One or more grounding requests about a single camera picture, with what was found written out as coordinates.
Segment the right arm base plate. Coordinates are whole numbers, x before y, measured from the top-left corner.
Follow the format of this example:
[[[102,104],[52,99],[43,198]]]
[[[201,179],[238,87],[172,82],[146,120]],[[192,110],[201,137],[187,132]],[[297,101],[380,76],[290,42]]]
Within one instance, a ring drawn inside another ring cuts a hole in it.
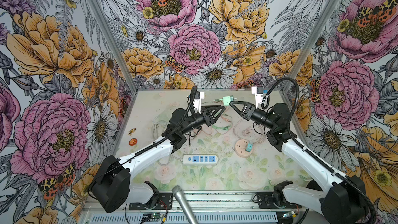
[[[261,191],[257,192],[252,199],[253,203],[257,203],[259,209],[301,209],[299,204],[293,204],[277,192]]]

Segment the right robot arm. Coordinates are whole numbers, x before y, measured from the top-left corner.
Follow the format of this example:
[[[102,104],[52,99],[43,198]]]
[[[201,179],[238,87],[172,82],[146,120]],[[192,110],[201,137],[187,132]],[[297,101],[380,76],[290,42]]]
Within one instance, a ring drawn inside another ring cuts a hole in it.
[[[366,194],[364,182],[326,163],[291,132],[294,110],[284,103],[275,104],[269,112],[249,102],[232,101],[230,106],[243,119],[268,128],[269,143],[303,168],[320,188],[310,189],[285,181],[278,191],[283,201],[311,209],[331,224],[355,224],[364,217],[368,217],[369,224],[376,222],[377,211]]]

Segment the teal USB charger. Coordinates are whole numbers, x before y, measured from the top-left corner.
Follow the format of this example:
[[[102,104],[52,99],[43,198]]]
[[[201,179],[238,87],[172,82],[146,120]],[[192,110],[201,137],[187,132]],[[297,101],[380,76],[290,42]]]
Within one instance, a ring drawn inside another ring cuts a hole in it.
[[[247,152],[251,152],[252,151],[252,147],[253,147],[253,144],[252,143],[248,143],[247,146],[246,146],[246,151]]]

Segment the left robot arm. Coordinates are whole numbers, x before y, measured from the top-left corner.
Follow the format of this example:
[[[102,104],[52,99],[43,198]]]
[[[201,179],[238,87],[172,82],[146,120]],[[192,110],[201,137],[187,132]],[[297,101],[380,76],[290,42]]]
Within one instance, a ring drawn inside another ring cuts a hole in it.
[[[160,204],[159,190],[149,181],[131,183],[141,171],[158,160],[179,150],[186,142],[186,134],[201,126],[215,124],[225,111],[221,105],[203,106],[199,113],[178,108],[166,130],[153,143],[129,155],[107,157],[100,165],[89,191],[106,213],[112,213],[127,204],[154,208]]]

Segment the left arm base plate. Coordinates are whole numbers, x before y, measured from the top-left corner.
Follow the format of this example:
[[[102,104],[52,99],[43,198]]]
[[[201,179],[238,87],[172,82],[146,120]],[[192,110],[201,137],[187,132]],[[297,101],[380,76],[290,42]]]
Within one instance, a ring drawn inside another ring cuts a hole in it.
[[[130,203],[128,209],[131,211],[149,211],[149,210],[171,210],[173,206],[174,195],[169,192],[155,194],[148,203]]]

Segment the green USB charger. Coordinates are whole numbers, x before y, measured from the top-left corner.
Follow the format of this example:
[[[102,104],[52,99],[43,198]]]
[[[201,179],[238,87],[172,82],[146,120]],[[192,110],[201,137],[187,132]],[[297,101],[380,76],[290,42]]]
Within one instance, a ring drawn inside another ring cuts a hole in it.
[[[224,106],[229,106],[231,102],[234,101],[233,96],[224,96],[223,98],[219,99],[219,101],[224,105]]]

